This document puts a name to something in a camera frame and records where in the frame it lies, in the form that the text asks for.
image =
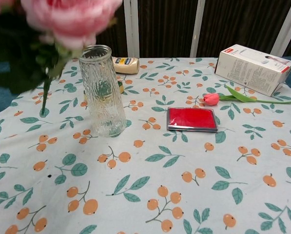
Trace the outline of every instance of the floral tablecloth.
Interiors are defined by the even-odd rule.
[[[79,63],[0,113],[0,233],[291,234],[291,104],[221,101],[217,133],[166,130],[168,107],[203,94],[267,97],[214,75],[215,58],[141,59],[118,75],[127,117],[97,137]]]

